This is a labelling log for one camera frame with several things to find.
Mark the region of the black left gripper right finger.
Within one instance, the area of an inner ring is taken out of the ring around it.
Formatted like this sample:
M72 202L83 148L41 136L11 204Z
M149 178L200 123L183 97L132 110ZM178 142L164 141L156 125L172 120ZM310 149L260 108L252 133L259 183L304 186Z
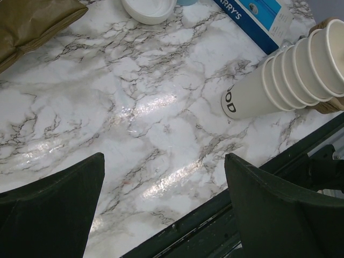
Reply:
M343 257L343 199L300 187L233 153L225 173L242 247L234 257Z

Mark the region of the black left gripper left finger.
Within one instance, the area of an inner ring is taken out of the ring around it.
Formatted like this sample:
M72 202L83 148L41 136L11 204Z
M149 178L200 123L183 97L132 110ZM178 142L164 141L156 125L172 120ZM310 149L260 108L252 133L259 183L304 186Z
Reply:
M83 257L104 176L96 153L1 193L1 257Z

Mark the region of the white plastic lid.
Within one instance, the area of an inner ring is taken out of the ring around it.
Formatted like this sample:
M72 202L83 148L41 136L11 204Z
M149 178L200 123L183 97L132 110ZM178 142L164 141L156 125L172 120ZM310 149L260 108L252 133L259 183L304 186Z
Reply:
M176 0L121 0L126 12L136 21L157 25L173 13Z

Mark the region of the brown cardboard cup carrier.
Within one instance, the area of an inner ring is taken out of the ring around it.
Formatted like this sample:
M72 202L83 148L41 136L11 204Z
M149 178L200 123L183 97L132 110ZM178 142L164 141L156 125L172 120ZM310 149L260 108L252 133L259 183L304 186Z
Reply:
M334 19L336 19L336 17L330 17L321 21L317 25L313 26L309 30L309 35L317 29L324 29L330 23L330 21ZM340 98L333 97L327 102L319 102L315 106L308 107L308 109L317 110L319 113L322 113L322 114L329 114L329 113L343 111L343 97L340 97Z

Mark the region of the stack of white paper cups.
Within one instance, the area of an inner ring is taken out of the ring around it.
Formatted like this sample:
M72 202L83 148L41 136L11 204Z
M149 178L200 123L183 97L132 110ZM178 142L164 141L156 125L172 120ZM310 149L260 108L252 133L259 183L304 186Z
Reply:
M343 104L343 21L329 19L265 60L225 91L224 113L245 119L282 111L318 107L332 99Z

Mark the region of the brown snack bag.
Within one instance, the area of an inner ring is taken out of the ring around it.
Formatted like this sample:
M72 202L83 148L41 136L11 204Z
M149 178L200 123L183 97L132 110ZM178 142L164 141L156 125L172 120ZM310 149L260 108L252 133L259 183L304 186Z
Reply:
M87 11L80 1L1 1L1 72Z

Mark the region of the blue razor box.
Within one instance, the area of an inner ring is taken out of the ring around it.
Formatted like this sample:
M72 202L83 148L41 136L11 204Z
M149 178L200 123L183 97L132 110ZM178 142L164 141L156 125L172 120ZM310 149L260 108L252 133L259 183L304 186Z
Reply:
M293 14L282 1L214 1L267 55L282 45Z

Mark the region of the light blue cup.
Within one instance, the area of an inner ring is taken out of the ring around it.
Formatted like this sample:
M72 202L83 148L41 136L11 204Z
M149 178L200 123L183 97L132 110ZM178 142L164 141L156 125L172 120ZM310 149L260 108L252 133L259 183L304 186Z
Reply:
M191 6L197 3L198 0L177 0L177 4L180 6Z

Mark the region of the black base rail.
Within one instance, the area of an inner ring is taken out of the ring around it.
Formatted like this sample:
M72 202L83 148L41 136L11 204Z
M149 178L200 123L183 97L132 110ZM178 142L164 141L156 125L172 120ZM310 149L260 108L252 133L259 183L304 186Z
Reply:
M228 189L127 257L343 257L343 115L260 167L225 156Z

